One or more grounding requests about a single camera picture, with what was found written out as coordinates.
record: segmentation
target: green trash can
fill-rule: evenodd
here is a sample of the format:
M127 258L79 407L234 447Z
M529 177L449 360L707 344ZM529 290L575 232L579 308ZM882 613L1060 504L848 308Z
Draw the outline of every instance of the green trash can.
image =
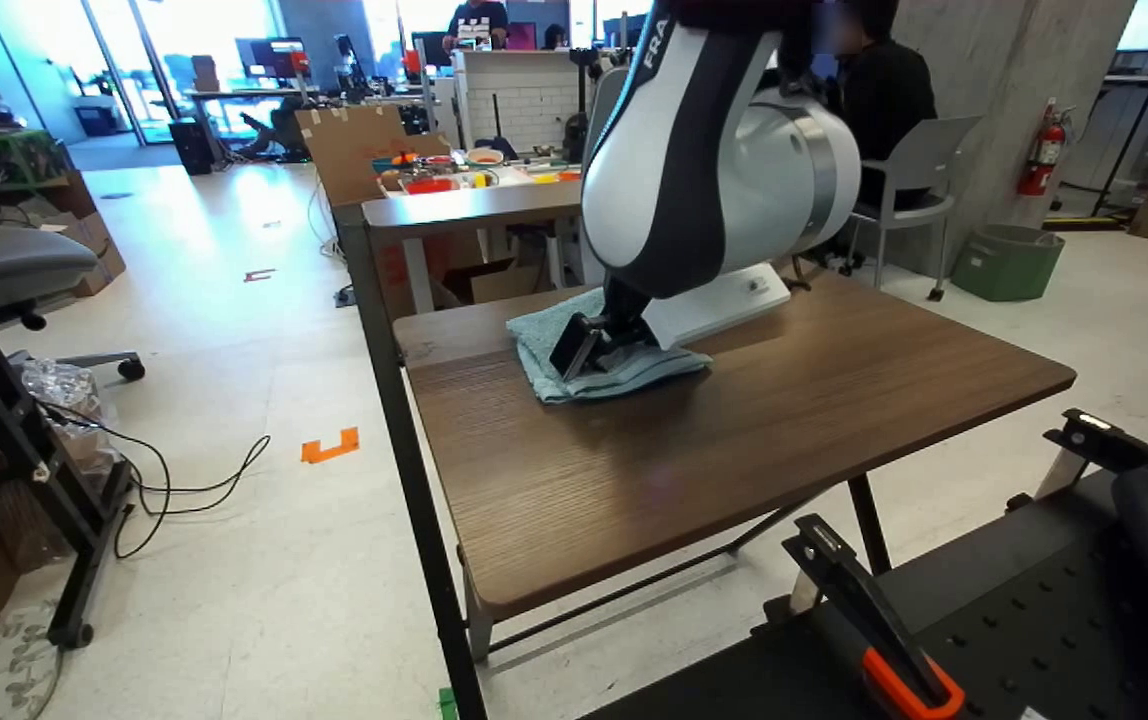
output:
M947 281L986 299L1040 299L1060 248L1053 232L987 223L966 242Z

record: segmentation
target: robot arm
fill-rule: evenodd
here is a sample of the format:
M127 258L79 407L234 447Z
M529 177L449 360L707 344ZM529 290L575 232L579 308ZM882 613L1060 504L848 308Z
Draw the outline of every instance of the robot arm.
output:
M583 167L583 237L609 274L604 316L566 332L655 344L646 308L833 237L853 211L853 131L815 103L755 93L808 0L655 0Z

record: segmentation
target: orange handle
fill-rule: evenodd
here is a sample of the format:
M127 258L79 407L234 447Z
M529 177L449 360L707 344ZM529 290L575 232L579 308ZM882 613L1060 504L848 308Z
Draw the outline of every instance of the orange handle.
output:
M897 717L903 720L957 720L966 711L966 699L967 694L942 667L934 664L934 676L942 682L946 688L946 699L942 705L926 705L926 697L918 697L901 676L897 667L875 654L875 648L864 648L862 654L862 673L868 676L868 683L875 694L886 694L886 699L897 707Z

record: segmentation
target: black metal frame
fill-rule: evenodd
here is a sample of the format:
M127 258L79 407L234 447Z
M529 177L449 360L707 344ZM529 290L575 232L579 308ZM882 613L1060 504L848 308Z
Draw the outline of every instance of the black metal frame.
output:
M698 569L698 566L704 566L711 558L734 558L748 541L755 541L772 523L780 523L789 512L796 512L796 509L775 509L775 512L768 512L762 523L753 523L748 534L740 534L724 550L694 558L694 560L683 560L675 569L646 575L646 579L635 579L635 585L629 585L619 594L609 594L609 595L601 595L591 603L579 603L579 609L573 609L573 613L566 613L557 619L544 619L537 627L523 627L523 634L493 644L493 619L475 609L474 590L465 590L470 619L462 618L462 594L457 594L457 579L454 579L454 569L449 569L446 529L442 529L442 518L438 518L438 504L434 504L434 489L427 489L423 459L421 459L421 447L416 447L411 407L409 407L409 396L405 396L405 378L400 378L405 355L400 355L400 344L393 338L389 303L380 299L380 278L377 278L372 242L364 237L359 210L339 210L339 211L353 211L353 217L339 217L339 232L353 237L344 246L350 248L350 274L353 274L353 299L356 299L356 312L364 321L367 360L372 360L372 372L377 372L377 391L380 391L380 406L385 406L385 417L389 417L393 454L397 454L397 463L400 463L400 484L405 484L405 501L409 501L409 522L411 522L411 536L416 536L416 553L421 553L423 590L427 590L427 601L434 601L434 618L438 618L449 682L454 682L457 707L462 707L465 720L488 717L483 697L480 697L480 676L475 676L475 660L488 660L488 654L520 644L520 639L529 639L537 634L547 634L557 626L568 626L568 619L575 619L575 618L583 618L591 609L604 609L604 603L614 603L619 595L634 595L640 590L654 590L654 585L660 585L660 579L670 579L675 573L690 573L690 569ZM882 512L875 512L871 492L868 492L868 476L853 476L848 489L853 489L853 504L856 504L856 518L862 518L862 534L864 534L864 550L868 550L871 573L882 575L891 566L889 566Z
M50 639L62 648L84 648L92 626L84 619L98 590L99 560L122 529L122 509L132 489L127 463L116 463L103 492L92 501L50 420L22 390L14 364L0 354L0 457L7 482L24 482L62 536L76 550L76 569L62 594Z

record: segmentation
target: wooden table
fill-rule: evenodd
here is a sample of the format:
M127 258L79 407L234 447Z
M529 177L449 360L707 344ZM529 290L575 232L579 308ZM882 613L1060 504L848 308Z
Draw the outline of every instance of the wooden table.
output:
M547 299L397 321L462 536L475 660L499 648L497 619L772 512L727 546L740 550L845 482L871 569L889 569L864 471L1072 386L1064 364L820 278L699 344L699 379L544 407L503 321Z
M523 186L523 190L364 199L364 228L372 242L405 246L411 308L434 312L438 299L434 299L421 237L446 232L446 228L566 222L575 211L579 211L579 186Z

